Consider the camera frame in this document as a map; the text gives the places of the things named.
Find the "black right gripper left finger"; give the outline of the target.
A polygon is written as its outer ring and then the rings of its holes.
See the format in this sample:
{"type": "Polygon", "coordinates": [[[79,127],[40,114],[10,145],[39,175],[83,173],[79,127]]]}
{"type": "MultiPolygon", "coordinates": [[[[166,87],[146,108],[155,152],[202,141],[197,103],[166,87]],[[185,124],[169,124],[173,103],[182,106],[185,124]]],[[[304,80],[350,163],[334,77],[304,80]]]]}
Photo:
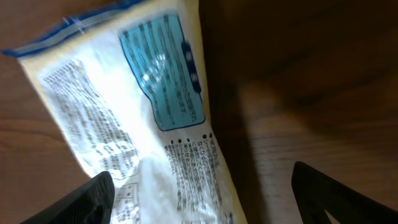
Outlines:
{"type": "Polygon", "coordinates": [[[103,171],[21,224],[109,224],[115,188],[103,171]]]}

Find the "orange wet wipes pack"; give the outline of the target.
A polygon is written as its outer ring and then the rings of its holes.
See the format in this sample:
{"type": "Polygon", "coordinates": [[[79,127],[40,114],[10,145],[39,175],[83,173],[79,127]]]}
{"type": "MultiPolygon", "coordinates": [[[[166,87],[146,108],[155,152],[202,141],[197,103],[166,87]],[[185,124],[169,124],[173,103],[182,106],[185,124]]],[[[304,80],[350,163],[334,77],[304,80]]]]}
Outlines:
{"type": "Polygon", "coordinates": [[[246,223],[210,123],[198,1],[123,1],[65,19],[15,57],[111,223],[246,223]]]}

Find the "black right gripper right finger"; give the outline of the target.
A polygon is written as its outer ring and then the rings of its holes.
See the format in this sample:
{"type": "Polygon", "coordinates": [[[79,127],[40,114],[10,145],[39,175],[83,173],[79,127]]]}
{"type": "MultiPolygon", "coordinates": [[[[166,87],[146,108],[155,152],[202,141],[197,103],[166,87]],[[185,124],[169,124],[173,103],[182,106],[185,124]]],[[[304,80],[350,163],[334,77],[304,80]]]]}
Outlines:
{"type": "Polygon", "coordinates": [[[372,200],[297,161],[292,173],[292,190],[304,223],[330,223],[330,214],[344,223],[397,223],[397,211],[372,200]]]}

